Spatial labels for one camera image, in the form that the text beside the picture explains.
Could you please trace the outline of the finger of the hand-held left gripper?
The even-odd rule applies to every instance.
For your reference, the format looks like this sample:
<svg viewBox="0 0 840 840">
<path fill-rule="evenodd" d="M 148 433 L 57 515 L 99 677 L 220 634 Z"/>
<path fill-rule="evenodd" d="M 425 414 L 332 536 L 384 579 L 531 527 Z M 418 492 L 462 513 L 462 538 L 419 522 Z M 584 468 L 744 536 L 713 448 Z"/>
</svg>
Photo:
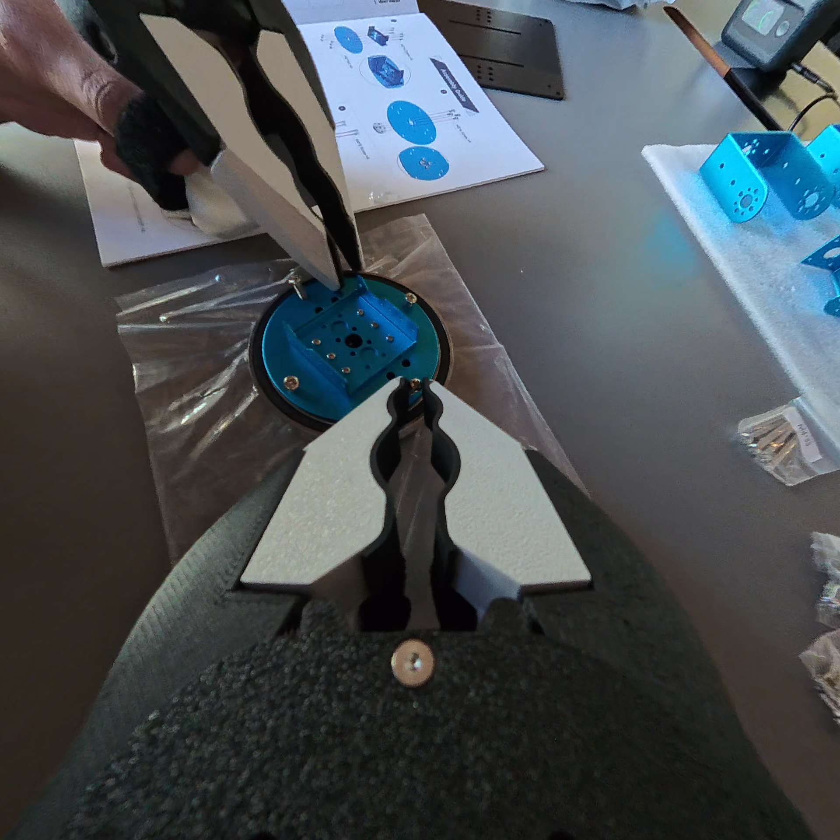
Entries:
<svg viewBox="0 0 840 840">
<path fill-rule="evenodd" d="M 209 167 L 213 182 L 314 279 L 339 289 L 342 269 L 327 229 L 304 202 L 289 166 L 260 135 L 227 59 L 171 17 L 142 14 L 140 20 L 220 137 L 222 149 Z"/>
<path fill-rule="evenodd" d="M 260 134 L 289 167 L 304 203 L 317 208 L 352 270 L 363 260 L 354 212 L 319 74 L 288 10 L 252 7 L 245 90 Z"/>
</svg>

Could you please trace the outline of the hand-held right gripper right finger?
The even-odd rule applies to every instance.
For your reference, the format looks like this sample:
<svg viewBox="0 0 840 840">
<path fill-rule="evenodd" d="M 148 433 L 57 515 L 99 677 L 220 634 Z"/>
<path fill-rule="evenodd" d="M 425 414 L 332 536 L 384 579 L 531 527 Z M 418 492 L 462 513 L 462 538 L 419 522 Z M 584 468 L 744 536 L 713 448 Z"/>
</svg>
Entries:
<svg viewBox="0 0 840 840">
<path fill-rule="evenodd" d="M 423 382 L 436 503 L 430 582 L 444 631 L 472 631 L 495 600 L 576 591 L 592 583 L 539 469 L 562 478 L 536 450 L 441 384 Z"/>
</svg>

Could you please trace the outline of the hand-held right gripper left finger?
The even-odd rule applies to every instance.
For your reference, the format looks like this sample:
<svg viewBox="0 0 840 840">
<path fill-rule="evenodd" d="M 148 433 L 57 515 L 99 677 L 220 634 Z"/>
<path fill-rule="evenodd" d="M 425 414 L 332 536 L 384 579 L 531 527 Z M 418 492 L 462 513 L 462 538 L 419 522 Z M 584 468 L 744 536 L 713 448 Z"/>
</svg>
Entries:
<svg viewBox="0 0 840 840">
<path fill-rule="evenodd" d="M 331 602 L 364 631 L 406 628 L 389 483 L 410 395 L 404 378 L 391 379 L 306 447 L 239 578 L 244 588 Z"/>
</svg>

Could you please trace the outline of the grey desk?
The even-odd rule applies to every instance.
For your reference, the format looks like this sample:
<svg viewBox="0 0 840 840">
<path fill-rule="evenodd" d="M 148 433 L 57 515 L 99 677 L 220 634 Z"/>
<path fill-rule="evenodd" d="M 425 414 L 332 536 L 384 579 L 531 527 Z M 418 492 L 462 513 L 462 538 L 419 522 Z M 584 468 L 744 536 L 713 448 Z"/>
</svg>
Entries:
<svg viewBox="0 0 840 840">
<path fill-rule="evenodd" d="M 660 7 L 485 2 L 553 21 L 564 101 L 490 99 L 540 174 L 423 213 L 596 503 L 666 578 L 820 838 L 838 727 L 800 652 L 838 475 L 786 488 L 732 440 L 796 389 L 641 156 L 750 129 Z M 100 266 L 72 143 L 2 129 L 2 834 L 41 795 L 170 569 L 113 300 L 280 251 L 266 237 Z"/>
</svg>

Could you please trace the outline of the person's left hand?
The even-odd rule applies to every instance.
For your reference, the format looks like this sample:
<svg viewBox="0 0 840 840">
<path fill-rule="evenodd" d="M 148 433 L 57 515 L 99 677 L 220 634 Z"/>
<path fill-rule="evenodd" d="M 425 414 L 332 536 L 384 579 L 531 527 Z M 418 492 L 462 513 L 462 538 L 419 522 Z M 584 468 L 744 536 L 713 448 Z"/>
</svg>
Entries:
<svg viewBox="0 0 840 840">
<path fill-rule="evenodd" d="M 141 90 L 90 47 L 51 1 L 1 2 L 1 122 L 97 142 L 101 161 L 130 179 L 113 135 Z"/>
</svg>

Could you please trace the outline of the clear flat plastic bag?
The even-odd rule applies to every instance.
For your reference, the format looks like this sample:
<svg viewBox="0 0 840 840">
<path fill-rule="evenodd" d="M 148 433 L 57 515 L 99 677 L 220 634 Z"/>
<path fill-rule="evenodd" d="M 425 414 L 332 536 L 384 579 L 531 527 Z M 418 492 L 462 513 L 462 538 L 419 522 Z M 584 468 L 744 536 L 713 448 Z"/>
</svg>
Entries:
<svg viewBox="0 0 840 840">
<path fill-rule="evenodd" d="M 584 483 L 423 214 L 362 234 L 367 266 L 425 298 L 452 347 L 446 387 Z M 314 438 L 258 392 L 248 346 L 290 259 L 225 266 L 117 299 L 170 559 Z"/>
</svg>

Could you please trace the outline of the white instruction booklet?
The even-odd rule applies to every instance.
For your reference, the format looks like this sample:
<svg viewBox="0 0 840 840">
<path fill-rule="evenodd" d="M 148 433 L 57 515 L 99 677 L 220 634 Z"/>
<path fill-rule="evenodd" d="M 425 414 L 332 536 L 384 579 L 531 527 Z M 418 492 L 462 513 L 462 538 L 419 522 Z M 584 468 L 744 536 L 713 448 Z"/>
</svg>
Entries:
<svg viewBox="0 0 840 840">
<path fill-rule="evenodd" d="M 416 2 L 291 2 L 325 82 L 355 214 L 540 172 L 543 164 L 472 80 Z M 239 218 L 195 226 L 75 142 L 101 264 L 120 266 L 260 235 Z"/>
</svg>

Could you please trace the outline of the black metal plate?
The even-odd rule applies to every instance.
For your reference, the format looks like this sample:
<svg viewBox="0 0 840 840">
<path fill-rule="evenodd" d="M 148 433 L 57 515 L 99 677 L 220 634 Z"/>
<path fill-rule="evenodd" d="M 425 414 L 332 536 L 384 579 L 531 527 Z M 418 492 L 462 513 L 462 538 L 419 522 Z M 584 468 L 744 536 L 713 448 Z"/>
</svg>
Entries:
<svg viewBox="0 0 840 840">
<path fill-rule="evenodd" d="M 463 64 L 485 89 L 563 100 L 564 81 L 553 24 L 533 17 L 449 1 L 419 1 Z"/>
</svg>

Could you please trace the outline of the clear bag of long screws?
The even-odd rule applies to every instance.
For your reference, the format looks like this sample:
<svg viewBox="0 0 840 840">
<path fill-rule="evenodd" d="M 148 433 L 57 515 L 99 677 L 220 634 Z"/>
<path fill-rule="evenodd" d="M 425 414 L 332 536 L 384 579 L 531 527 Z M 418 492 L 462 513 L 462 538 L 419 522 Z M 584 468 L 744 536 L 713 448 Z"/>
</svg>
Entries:
<svg viewBox="0 0 840 840">
<path fill-rule="evenodd" d="M 754 462 L 786 487 L 839 471 L 838 440 L 800 398 L 741 420 L 737 436 Z"/>
</svg>

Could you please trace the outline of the white foam sheet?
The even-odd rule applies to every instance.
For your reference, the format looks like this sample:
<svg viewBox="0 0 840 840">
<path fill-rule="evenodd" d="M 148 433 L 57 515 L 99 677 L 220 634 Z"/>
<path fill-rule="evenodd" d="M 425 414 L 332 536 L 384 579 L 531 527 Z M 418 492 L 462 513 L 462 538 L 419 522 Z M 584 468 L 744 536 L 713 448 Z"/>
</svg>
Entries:
<svg viewBox="0 0 840 840">
<path fill-rule="evenodd" d="M 642 155 L 793 384 L 797 398 L 781 412 L 800 428 L 799 471 L 838 471 L 839 327 L 824 312 L 833 283 L 829 270 L 802 264 L 838 235 L 838 208 L 794 220 L 772 196 L 756 218 L 733 223 L 700 176 L 711 152 L 654 144 Z"/>
</svg>

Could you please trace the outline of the grey screen device on stand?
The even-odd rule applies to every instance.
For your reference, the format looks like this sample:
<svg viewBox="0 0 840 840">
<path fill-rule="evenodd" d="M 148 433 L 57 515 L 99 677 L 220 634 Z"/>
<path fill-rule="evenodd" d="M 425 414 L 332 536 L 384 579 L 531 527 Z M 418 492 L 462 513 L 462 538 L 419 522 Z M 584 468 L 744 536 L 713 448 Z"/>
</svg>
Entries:
<svg viewBox="0 0 840 840">
<path fill-rule="evenodd" d="M 767 74 L 800 62 L 838 29 L 838 1 L 741 1 L 721 42 Z"/>
</svg>

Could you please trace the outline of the small blue U bracket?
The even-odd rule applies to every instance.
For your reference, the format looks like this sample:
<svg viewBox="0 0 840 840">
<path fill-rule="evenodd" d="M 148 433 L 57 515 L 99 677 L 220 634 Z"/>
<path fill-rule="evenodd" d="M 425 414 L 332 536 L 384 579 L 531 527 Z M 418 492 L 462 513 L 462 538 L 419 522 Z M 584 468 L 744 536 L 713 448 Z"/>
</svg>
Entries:
<svg viewBox="0 0 840 840">
<path fill-rule="evenodd" d="M 831 274 L 834 296 L 827 300 L 823 310 L 835 318 L 839 318 L 839 239 L 839 236 L 834 237 L 801 260 L 804 266 L 827 270 Z"/>
</svg>

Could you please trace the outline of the blue long servo bracket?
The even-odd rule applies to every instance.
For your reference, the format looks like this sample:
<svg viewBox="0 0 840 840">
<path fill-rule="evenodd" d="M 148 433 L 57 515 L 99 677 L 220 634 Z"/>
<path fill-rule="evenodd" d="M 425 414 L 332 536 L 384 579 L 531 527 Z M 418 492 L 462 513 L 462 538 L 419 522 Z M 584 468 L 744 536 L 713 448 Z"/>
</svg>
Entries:
<svg viewBox="0 0 840 840">
<path fill-rule="evenodd" d="M 736 224 L 759 215 L 771 194 L 800 219 L 821 213 L 834 195 L 803 142 L 790 132 L 730 133 L 700 176 Z"/>
<path fill-rule="evenodd" d="M 830 125 L 813 141 L 803 142 L 793 131 L 782 133 L 783 204 L 797 221 L 809 221 L 837 201 L 838 139 Z"/>
</svg>

